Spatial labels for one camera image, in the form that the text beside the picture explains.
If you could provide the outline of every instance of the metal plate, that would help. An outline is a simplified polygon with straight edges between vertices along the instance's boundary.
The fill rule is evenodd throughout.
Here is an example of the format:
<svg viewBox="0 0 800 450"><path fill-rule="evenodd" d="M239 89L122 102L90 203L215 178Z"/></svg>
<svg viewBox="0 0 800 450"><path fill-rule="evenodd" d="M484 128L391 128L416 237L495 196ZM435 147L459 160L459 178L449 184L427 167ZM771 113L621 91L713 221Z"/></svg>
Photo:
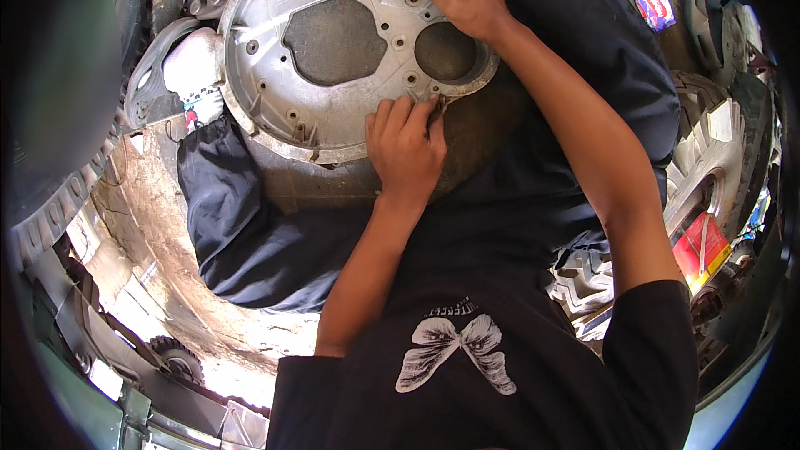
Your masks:
<svg viewBox="0 0 800 450"><path fill-rule="evenodd" d="M388 45L374 73L325 87L304 78L283 42L292 16L327 0L228 0L217 66L222 95L243 129L278 155L317 164L366 156L364 116L382 99L460 97L495 75L497 55L476 42L475 65L458 80L435 80L415 58L418 35L445 17L428 0L355 0L375 17Z"/></svg>

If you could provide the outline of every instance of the wire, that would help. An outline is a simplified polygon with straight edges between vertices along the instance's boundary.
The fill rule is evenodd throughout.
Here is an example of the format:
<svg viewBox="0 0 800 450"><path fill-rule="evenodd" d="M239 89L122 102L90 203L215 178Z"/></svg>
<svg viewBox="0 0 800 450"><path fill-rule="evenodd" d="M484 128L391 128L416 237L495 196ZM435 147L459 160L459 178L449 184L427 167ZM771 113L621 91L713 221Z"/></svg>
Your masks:
<svg viewBox="0 0 800 450"><path fill-rule="evenodd" d="M168 138L170 138L170 141L172 141L173 143L179 143L180 144L180 142L181 142L180 140L175 140L175 139L172 138L172 120L167 120L164 123L164 133L166 134L166 136Z"/></svg>
<svg viewBox="0 0 800 450"><path fill-rule="evenodd" d="M128 147L127 147L127 145L125 144L125 136L123 136L123 137L121 138L121 140L122 140L122 142L123 142L123 143L122 143L122 147L123 147L123 148L122 148L122 152L123 152L123 153L122 153L122 155L123 155L123 156L125 156L125 173L124 173L124 174L122 174L122 175L120 175L120 178L117 180L117 183L116 183L116 184L114 184L114 183L109 183L108 181L106 181L106 180L103 178L103 176L102 176L102 175L99 177L99 179L100 179L100 182L101 182L101 183L103 183L103 184L104 184L104 185L106 185L106 186L111 186L111 187L113 187L113 188L117 188L117 187L119 188L120 186L122 186L122 185L123 185L123 183L125 182L125 179L127 179L127 178L128 178Z"/></svg>

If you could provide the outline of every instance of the rubber tire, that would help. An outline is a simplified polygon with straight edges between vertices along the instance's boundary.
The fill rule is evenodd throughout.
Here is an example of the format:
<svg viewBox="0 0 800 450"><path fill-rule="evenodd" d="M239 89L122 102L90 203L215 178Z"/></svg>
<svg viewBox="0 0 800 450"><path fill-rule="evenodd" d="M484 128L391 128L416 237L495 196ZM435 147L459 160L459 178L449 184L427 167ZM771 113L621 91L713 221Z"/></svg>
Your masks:
<svg viewBox="0 0 800 450"><path fill-rule="evenodd" d="M151 8L152 0L116 1L117 18L119 20L123 47L123 83L121 87L120 107L122 106L122 101L127 89L128 79L151 41ZM114 119L113 115L109 116L109 125L111 125ZM27 224L37 227L38 224L33 222L33 219L35 215L37 215L38 210L42 205L53 201L54 195L62 188L65 181L69 180L70 174L55 174L39 170L32 165L30 159L22 153L16 141L14 145L15 157L20 157L13 162L14 177L18 181L18 184L15 185L11 195L9 195L9 205L6 207L6 212L9 213L8 222L11 226ZM82 192L85 193L85 197L82 197L84 201L94 185L88 186L86 191ZM65 219L64 227L71 220L71 218ZM48 238L51 237L53 240L57 240L62 234L63 230L60 233L47 233L46 235L48 235ZM42 250L45 251L48 248L49 246L44 246ZM34 259L38 258L39 255L40 254L35 254ZM25 260L25 256L23 255L19 255L18 257L20 257L21 260Z"/></svg>
<svg viewBox="0 0 800 450"><path fill-rule="evenodd" d="M738 74L737 78L743 76L753 75ZM681 101L679 122L681 137L686 137L691 132L692 127L702 116L703 109L711 110L730 97L724 88L716 85L705 76L697 75L696 73L672 70L672 80L675 82L677 95ZM693 106L694 101L690 99L693 95L697 97L697 104L701 108L699 115L694 115L694 112L688 109ZM737 100L737 102L742 107L742 116L745 121L745 149L742 176L739 179L739 191L736 195L734 210L731 211L730 215L731 219L735 219L735 222L729 223L728 228L725 230L725 235L729 240L733 239L744 228L748 216L753 212L753 208L758 202L758 192L761 191L762 186L759 182L763 183L765 181L766 171L769 167L769 161L765 160L764 153L760 152L764 149L771 150L772 148L772 133L769 127L772 123L771 119L757 115L753 111L747 111L745 101Z"/></svg>
<svg viewBox="0 0 800 450"><path fill-rule="evenodd" d="M205 385L205 376L202 373L203 365L200 365L200 359L189 348L184 346L180 340L167 335L159 335L150 340L150 347L157 355L161 356L164 363L170 365L170 368L172 368L171 360L178 360L187 365L191 370L191 378L186 380L190 380L197 385Z"/></svg>

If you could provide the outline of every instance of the concrete floor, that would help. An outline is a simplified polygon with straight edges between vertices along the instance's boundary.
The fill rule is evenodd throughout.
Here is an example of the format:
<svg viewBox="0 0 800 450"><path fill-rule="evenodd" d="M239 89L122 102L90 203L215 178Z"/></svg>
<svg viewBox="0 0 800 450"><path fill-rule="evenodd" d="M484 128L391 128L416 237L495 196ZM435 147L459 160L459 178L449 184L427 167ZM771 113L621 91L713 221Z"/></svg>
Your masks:
<svg viewBox="0 0 800 450"><path fill-rule="evenodd" d="M671 68L695 71L680 1L670 1L678 23L657 35L658 42ZM175 0L155 0L155 29L168 25L176 14ZM514 130L519 109L529 101L504 66L483 90L456 101L448 110L445 136L450 154L435 194L451 190L485 163ZM171 137L181 137L182 129L183 118L173 120ZM368 160L330 171L289 162L260 145L250 150L264 172L267 194L285 213L331 205L369 207L380 189ZM157 277L148 279L152 288L147 290L162 296L165 328L201 357L207 385L223 395L243 395L251 403L269 405L275 358L312 352L316 318L262 315L220 300L205 288L185 230L176 152L166 125L145 130L142 155L130 144L117 146L113 161L116 171L124 171L125 183L117 191L99 187L93 195L95 205L108 207L98 210L134 261L134 274L143 277L155 263ZM135 329L135 324L127 325Z"/></svg>

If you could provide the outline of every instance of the tire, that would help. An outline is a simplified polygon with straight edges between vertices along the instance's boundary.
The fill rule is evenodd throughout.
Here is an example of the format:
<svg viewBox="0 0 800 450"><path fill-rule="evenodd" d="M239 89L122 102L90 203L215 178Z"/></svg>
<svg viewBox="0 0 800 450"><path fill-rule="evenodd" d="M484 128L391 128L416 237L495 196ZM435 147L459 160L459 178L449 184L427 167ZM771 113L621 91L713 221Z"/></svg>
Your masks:
<svg viewBox="0 0 800 450"><path fill-rule="evenodd" d="M150 341L150 347L161 356L161 359L170 366L174 375L178 375L196 385L205 385L203 365L200 359L192 353L181 341L159 335Z"/></svg>
<svg viewBox="0 0 800 450"><path fill-rule="evenodd" d="M706 178L714 176L724 179L715 184L717 222L728 240L733 240L758 202L770 163L769 91L760 80L746 73L737 75L731 93L701 75L674 70L672 76L681 112L678 143L667 168L665 224L668 230L680 225L685 215L698 205L695 192L705 188ZM707 129L698 122L731 94L741 112L732 115L732 141L722 143L710 139ZM613 268L606 258L585 250L576 251L555 272L556 282L549 295L562 304L582 340L601 340L605 336L614 299L612 275Z"/></svg>
<svg viewBox="0 0 800 450"><path fill-rule="evenodd" d="M718 215L717 222L726 237L733 240L744 228L750 213L758 202L764 184L772 151L772 106L769 90L754 75L739 73L730 85L730 94L704 76L694 73L672 72L673 81L681 101L680 133L686 138L692 127L728 97L741 107L742 151L739 162L741 172L730 178L735 189L730 190L732 208Z"/></svg>
<svg viewBox="0 0 800 450"><path fill-rule="evenodd" d="M127 80L150 43L150 8L152 0L116 0L122 45L122 87L120 108ZM124 133L125 117L121 109L109 115L109 132L91 161L72 173L39 170L31 163L16 141L12 175L14 187L8 205L12 251L17 270L32 264L64 234L92 188L103 175L110 155Z"/></svg>

